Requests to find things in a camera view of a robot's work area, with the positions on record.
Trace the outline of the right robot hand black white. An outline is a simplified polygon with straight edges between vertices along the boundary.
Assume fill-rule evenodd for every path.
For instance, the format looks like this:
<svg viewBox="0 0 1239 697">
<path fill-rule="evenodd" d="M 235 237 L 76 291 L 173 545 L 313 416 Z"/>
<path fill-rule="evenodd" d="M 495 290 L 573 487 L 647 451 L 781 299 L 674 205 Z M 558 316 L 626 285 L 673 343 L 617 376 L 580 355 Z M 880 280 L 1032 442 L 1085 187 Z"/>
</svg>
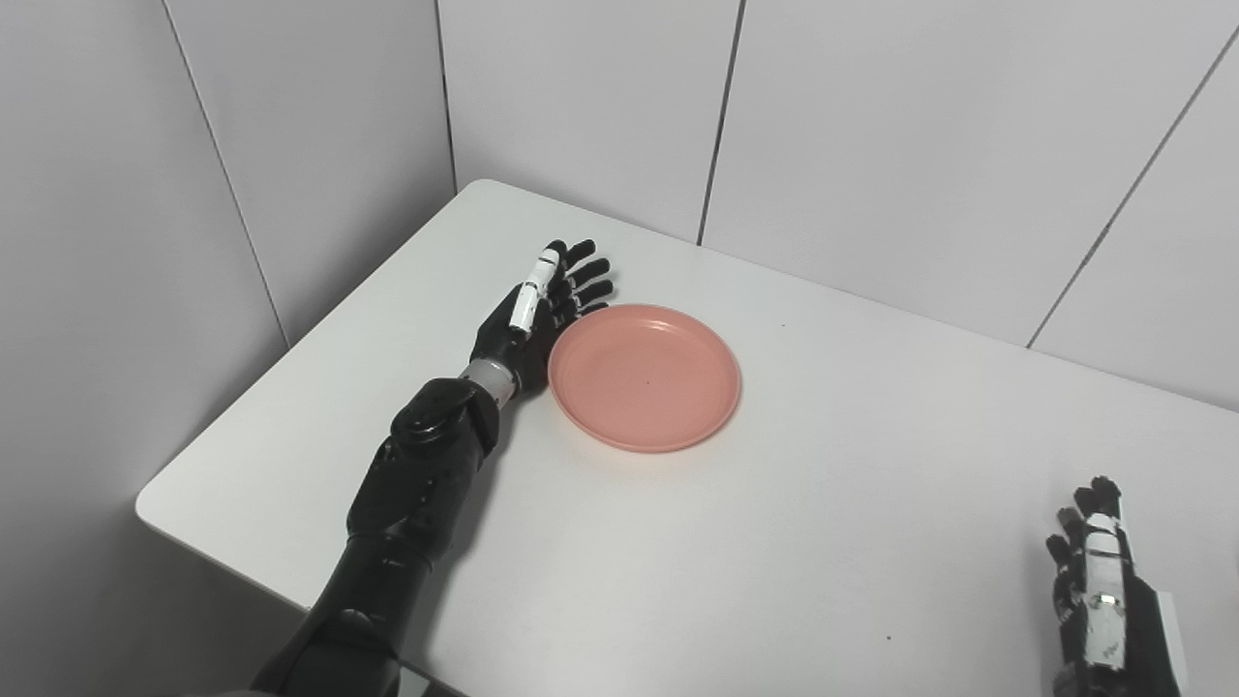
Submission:
<svg viewBox="0 0 1239 697">
<path fill-rule="evenodd" d="M 1062 666 L 1053 696 L 1182 696 L 1187 688 L 1172 598 L 1134 568 L 1121 490 L 1097 475 L 1056 513 L 1044 547 Z"/>
</svg>

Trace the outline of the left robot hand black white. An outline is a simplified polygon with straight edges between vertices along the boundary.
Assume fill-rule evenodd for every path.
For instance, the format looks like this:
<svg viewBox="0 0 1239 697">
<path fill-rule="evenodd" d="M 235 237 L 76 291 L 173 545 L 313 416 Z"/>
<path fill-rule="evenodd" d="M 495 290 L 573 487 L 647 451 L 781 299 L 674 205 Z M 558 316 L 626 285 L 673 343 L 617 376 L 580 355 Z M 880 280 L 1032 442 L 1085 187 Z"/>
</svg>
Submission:
<svg viewBox="0 0 1239 697">
<path fill-rule="evenodd" d="M 553 348 L 585 314 L 608 308 L 611 262 L 592 239 L 549 243 L 527 280 L 510 288 L 477 331 L 465 376 L 508 400 L 546 384 Z"/>
</svg>

